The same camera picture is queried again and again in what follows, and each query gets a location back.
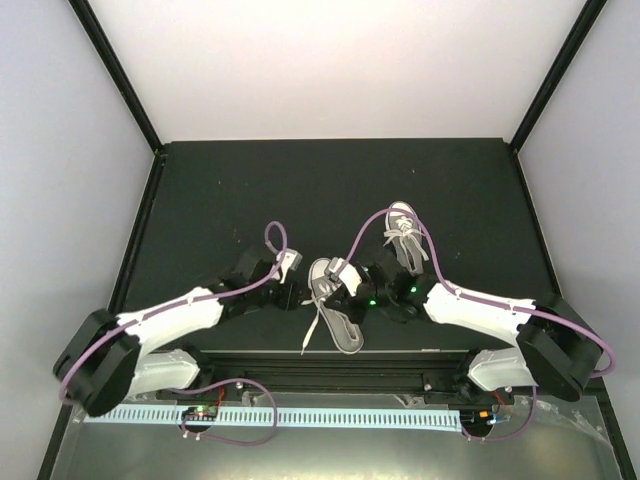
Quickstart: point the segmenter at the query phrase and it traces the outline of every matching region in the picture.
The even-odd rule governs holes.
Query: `white wall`
[[[640,470],[640,3],[607,4],[521,158],[565,296],[610,342]]]
[[[584,0],[92,0],[164,141],[510,139]]]
[[[60,408],[51,367],[108,302],[152,155],[68,3],[1,3],[0,476],[12,480],[37,475]]]

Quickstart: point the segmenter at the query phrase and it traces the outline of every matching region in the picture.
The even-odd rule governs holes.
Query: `black metal frame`
[[[160,178],[166,162],[166,155],[164,155],[164,145],[158,137],[151,120],[147,116],[142,103],[140,102],[131,82],[129,81],[122,64],[118,60],[115,51],[111,47],[111,44],[100,26],[98,19],[96,18],[89,2],[87,0],[69,0],[69,3],[73,7],[78,19],[85,28],[87,35],[91,39],[94,47],[96,48],[100,58],[104,62],[109,74],[111,75],[114,83],[120,91],[125,103],[129,107],[132,115],[134,116],[140,130],[144,134],[149,146],[155,154],[154,163],[147,181],[144,195],[136,216],[136,220],[133,226],[131,237],[127,246],[125,257],[118,274],[116,285],[113,291],[111,301],[109,303],[109,310],[111,312],[118,312],[122,309],[124,301],[126,299],[129,284],[131,282],[131,276],[135,268],[135,263],[142,243],[142,238],[145,233],[147,220],[151,213],[155,195],[160,183]],[[569,32],[562,48],[560,49],[556,59],[554,60],[551,68],[549,69],[542,85],[540,86],[533,102],[529,106],[516,134],[509,143],[509,148],[513,152],[514,162],[520,169],[520,161],[518,159],[518,152],[522,149],[522,146],[526,142],[528,136],[532,132],[536,122],[540,118],[540,115],[544,111],[547,103],[551,99],[553,92],[559,85],[562,77],[567,71],[571,61],[578,52],[582,42],[589,33],[591,27],[595,23],[600,11],[606,4],[606,0],[587,0],[578,18],[576,19],[571,31]],[[523,190],[528,195],[528,188],[524,180],[524,176],[521,172],[521,181]],[[532,219],[538,226],[538,236],[540,244],[543,246],[545,256],[547,259],[547,266],[549,269],[550,277],[553,279],[555,290],[559,293],[560,287],[557,282],[551,260],[546,250],[546,244],[542,233],[539,228],[538,219],[536,216],[533,204],[529,202],[529,209]],[[601,380],[590,382],[585,394],[595,395],[598,398],[598,403],[602,411],[609,438],[614,451],[616,459],[620,466],[620,470],[625,479],[635,479],[636,475],[631,464],[631,460],[624,444],[620,428],[618,426],[617,419],[611,407],[611,402],[607,394],[604,383]],[[46,480],[51,477],[53,468],[55,465],[56,456],[58,454],[60,444],[62,442],[66,425],[71,415],[71,409],[69,407],[63,407],[56,422],[53,434],[49,446],[47,448],[43,464],[38,475],[39,480]]]

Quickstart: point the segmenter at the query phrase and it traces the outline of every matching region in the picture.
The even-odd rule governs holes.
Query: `black work surface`
[[[501,139],[177,142],[166,153],[125,310],[182,295],[234,265],[271,220],[304,255],[298,275],[306,281],[313,260],[344,257],[362,223],[396,200],[426,224],[447,279],[516,298],[553,291],[517,159]],[[383,230],[381,218],[363,246],[383,242]],[[298,351],[314,314],[311,306],[267,308],[188,339],[202,350]],[[400,324],[380,311],[362,331],[363,351],[500,345],[457,327]],[[323,324],[307,351],[335,351]]]

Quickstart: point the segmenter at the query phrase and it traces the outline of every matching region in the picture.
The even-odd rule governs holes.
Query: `black frame post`
[[[87,35],[89,35],[102,62],[105,67],[107,67],[109,75],[111,75],[113,82],[116,84],[116,87],[118,87],[122,98],[124,98],[129,110],[133,114],[133,118],[135,118],[142,134],[147,139],[151,150],[155,154],[162,152],[163,146],[160,137],[158,137],[158,134],[151,124],[151,120],[149,120],[147,113],[144,111],[142,103],[133,89],[124,68],[122,68],[116,52],[113,50],[111,43],[109,43],[107,35],[100,26],[100,22],[98,22],[95,13],[93,13],[91,5],[89,5],[87,0],[69,0],[69,3],[75,10]]]
[[[518,153],[522,149],[524,142],[527,141],[533,127],[536,125],[540,115],[542,115],[547,103],[549,103],[553,92],[555,92],[567,68],[571,65],[573,57],[578,53],[582,42],[606,3],[607,0],[587,0],[584,7],[582,7],[580,15],[578,15],[578,18],[573,24],[569,35],[567,35],[566,40],[562,44],[562,48],[560,48],[556,59],[547,72],[547,76],[544,77],[538,93],[536,93],[533,102],[531,102],[527,113],[522,119],[522,122],[520,122],[518,130],[510,142],[510,146],[515,153]]]

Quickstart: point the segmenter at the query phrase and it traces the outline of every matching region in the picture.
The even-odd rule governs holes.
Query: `gray shoe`
[[[342,353],[352,355],[357,353],[364,345],[360,327],[351,323],[349,317],[344,313],[324,306],[325,300],[341,285],[340,281],[331,281],[325,273],[330,263],[331,260],[328,258],[320,258],[313,262],[313,265],[311,265],[309,269],[309,288],[311,289],[313,301],[318,308],[318,313],[324,318],[327,327],[329,327],[333,343],[335,343],[338,350]],[[317,316],[311,324],[303,342],[303,352],[309,343],[316,324]]]
[[[404,202],[395,202],[389,208],[404,210],[416,216],[413,208]],[[385,226],[387,228],[384,232],[387,238],[385,245],[391,242],[396,249],[396,257],[400,265],[409,270],[411,275],[423,273],[422,261],[429,260],[429,257],[422,248],[422,233],[418,222],[400,212],[388,212],[385,217]]]

